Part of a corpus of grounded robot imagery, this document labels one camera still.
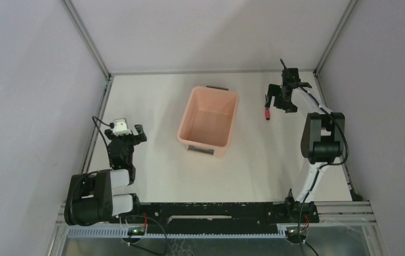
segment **plastic bin handle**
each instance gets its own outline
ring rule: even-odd
[[[201,152],[201,153],[206,153],[206,154],[209,154],[209,155],[213,155],[213,154],[215,153],[215,150],[213,150],[213,149],[209,149],[209,148],[198,148],[198,147],[195,147],[195,146],[193,146],[193,145],[189,145],[189,146],[188,146],[188,150],[196,151],[196,152]]]
[[[219,86],[213,86],[213,85],[207,85],[208,88],[212,88],[212,89],[220,89],[220,90],[224,90],[224,91],[229,91],[228,88],[225,87],[219,87]]]

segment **white table surface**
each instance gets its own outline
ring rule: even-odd
[[[300,78],[320,98],[312,73],[300,72]],[[103,120],[125,117],[130,129],[142,124],[147,136],[147,142],[135,146],[134,184],[115,193],[137,193],[141,202],[284,201],[303,164],[300,140],[306,117],[271,108],[272,118],[266,121],[270,83],[281,84],[281,74],[115,76]],[[223,158],[186,151],[177,141],[191,89],[205,85],[227,87],[240,95],[232,143]],[[89,171],[108,167],[98,137]],[[351,201],[342,167],[328,167],[315,201]]]

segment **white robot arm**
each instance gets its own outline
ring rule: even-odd
[[[326,166],[338,165],[334,160],[342,155],[345,144],[343,133],[345,117],[333,113],[310,93],[309,83],[301,82],[297,68],[282,71],[282,85],[270,84],[266,95],[265,118],[270,119],[269,108],[273,106],[286,113],[300,112],[306,116],[305,128],[301,137],[301,154],[304,163],[298,180],[292,185],[286,201],[290,205],[310,204],[320,183]]]

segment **pink plastic bin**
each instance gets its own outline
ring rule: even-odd
[[[231,145],[239,99],[226,89],[193,88],[177,139],[187,150],[223,157]]]

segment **aluminum frame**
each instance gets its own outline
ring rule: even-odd
[[[100,101],[99,109],[97,116],[102,118],[106,103],[109,97],[110,89],[113,83],[113,77],[110,74],[108,68],[106,67],[100,53],[98,52],[94,42],[92,41],[87,29],[85,28],[83,21],[81,20],[80,16],[78,15],[73,3],[71,0],[61,0],[64,8],[66,9],[69,17],[71,18],[72,22],[75,25],[78,33],[80,34],[82,40],[84,41],[86,47],[90,51],[91,55],[93,56],[94,60],[96,61],[97,65],[101,69],[104,76],[107,78],[107,82],[105,84],[104,92],[102,94],[102,99]],[[359,0],[350,0],[348,6],[346,7],[342,18],[340,19],[336,30],[334,31],[333,35],[330,38],[330,41],[325,48],[321,59],[318,61],[317,66],[315,67],[314,77],[316,84],[319,88],[319,93],[322,98],[322,102],[328,106],[327,101],[325,99],[322,86],[319,81],[319,73],[323,68],[326,60],[328,59],[333,47],[336,45],[342,31],[344,30],[347,21],[351,17],[353,11],[355,10],[356,5],[358,4]],[[258,72],[262,70],[236,70],[237,72]],[[194,71],[192,73],[209,73],[208,71]],[[133,75],[133,74],[146,74],[146,73],[116,73],[117,75]],[[95,127],[92,130],[91,137],[88,143],[88,149],[85,154],[84,163],[81,169],[81,173],[87,172],[92,154],[94,151],[94,146],[97,140],[97,131]],[[346,175],[347,183],[349,184],[350,188],[354,191],[354,185],[351,183],[350,173],[348,171],[347,166],[343,165],[344,172]],[[319,211],[319,223],[313,223],[314,226],[361,226],[363,230],[363,235],[367,241],[367,247],[369,250],[370,255],[387,255],[386,250],[384,248],[384,244],[381,238],[381,235],[378,230],[378,226],[375,220],[375,216],[373,214],[372,208],[369,202],[317,202],[317,209]],[[66,242],[67,237],[78,237],[80,234],[81,236],[95,236],[97,237],[108,237],[109,233],[82,233],[78,232],[83,228],[87,227],[79,227],[79,226],[68,226],[66,225],[63,217],[65,204],[61,205],[55,227],[52,234],[52,239],[49,243],[49,248],[46,252],[46,255],[62,255],[63,248]],[[107,230],[109,227],[113,227],[114,224],[109,223],[100,223],[91,227],[92,230]],[[294,228],[296,224],[285,223],[285,224],[277,224],[276,225],[276,234],[281,234],[283,228]],[[229,236],[218,235],[217,238],[227,238]],[[245,238],[255,237],[261,238],[260,236],[244,236]]]
[[[64,222],[65,204],[61,205],[55,223],[53,239],[50,241],[48,256],[62,255],[67,238],[118,238],[126,236],[127,227],[121,228],[119,224],[98,223],[90,227],[68,226]],[[369,202],[317,202],[319,223],[312,223],[316,227],[361,227],[362,235],[366,241],[367,250],[373,256],[386,256],[386,250],[378,230],[377,222]],[[276,225],[275,234],[247,234],[247,235],[168,235],[168,238],[281,238],[285,239],[285,230],[295,229],[295,223]],[[161,234],[149,234],[147,238],[161,238]]]

